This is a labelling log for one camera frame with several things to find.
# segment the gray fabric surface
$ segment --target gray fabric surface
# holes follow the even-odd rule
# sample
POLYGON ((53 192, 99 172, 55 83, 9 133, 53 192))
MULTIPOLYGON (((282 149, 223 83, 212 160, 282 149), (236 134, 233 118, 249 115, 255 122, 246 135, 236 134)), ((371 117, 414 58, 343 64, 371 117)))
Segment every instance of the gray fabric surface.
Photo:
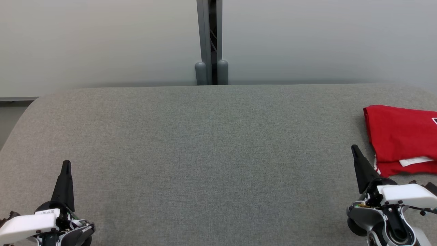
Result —
MULTIPOLYGON (((350 146, 373 162, 362 111, 372 104, 437 110, 427 92, 378 84, 48 95, 0 152, 0 215, 49 200, 69 159, 77 215, 96 223, 95 246, 364 246, 345 211, 359 197, 350 146)), ((437 217, 407 218, 437 245, 437 217)))

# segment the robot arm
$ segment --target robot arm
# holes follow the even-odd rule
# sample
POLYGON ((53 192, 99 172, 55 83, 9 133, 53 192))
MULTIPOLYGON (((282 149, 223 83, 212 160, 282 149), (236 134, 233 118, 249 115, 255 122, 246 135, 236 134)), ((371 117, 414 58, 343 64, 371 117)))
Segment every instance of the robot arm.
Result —
POLYGON ((415 181, 398 185, 380 177, 352 146, 360 198, 347 208, 347 223, 352 232, 365 236, 369 246, 431 246, 419 228, 411 227, 403 213, 408 208, 437 214, 437 187, 433 183, 420 186, 415 181))
POLYGON ((38 246, 89 246, 94 224, 79 220, 74 214, 71 163, 62 164, 52 200, 41 205, 35 214, 19 215, 11 212, 0 221, 0 245, 29 239, 38 246))

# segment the red fabric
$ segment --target red fabric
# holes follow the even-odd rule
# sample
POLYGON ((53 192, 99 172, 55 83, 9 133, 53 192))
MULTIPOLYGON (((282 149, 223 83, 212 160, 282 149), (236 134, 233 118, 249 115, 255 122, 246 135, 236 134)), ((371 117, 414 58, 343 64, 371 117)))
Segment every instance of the red fabric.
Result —
POLYGON ((399 160, 427 156, 437 160, 437 112, 384 105, 364 108, 369 141, 381 176, 400 172, 437 173, 437 161, 402 167, 399 160))

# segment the gray floor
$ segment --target gray floor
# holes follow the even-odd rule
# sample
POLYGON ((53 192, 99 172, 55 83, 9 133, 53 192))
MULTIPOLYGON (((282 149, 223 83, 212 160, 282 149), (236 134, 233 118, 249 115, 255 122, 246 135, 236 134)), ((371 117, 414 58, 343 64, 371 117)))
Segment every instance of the gray floor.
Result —
POLYGON ((0 102, 0 149, 32 101, 0 102))

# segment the white partition panel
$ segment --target white partition panel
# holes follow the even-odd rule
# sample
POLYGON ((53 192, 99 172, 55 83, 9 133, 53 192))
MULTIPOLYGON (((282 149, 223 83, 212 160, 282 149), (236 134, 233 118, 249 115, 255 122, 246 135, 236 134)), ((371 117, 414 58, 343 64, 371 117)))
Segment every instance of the white partition panel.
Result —
POLYGON ((395 82, 437 92, 435 0, 222 0, 229 84, 395 82))
POLYGON ((195 85, 195 0, 0 1, 0 98, 195 85))

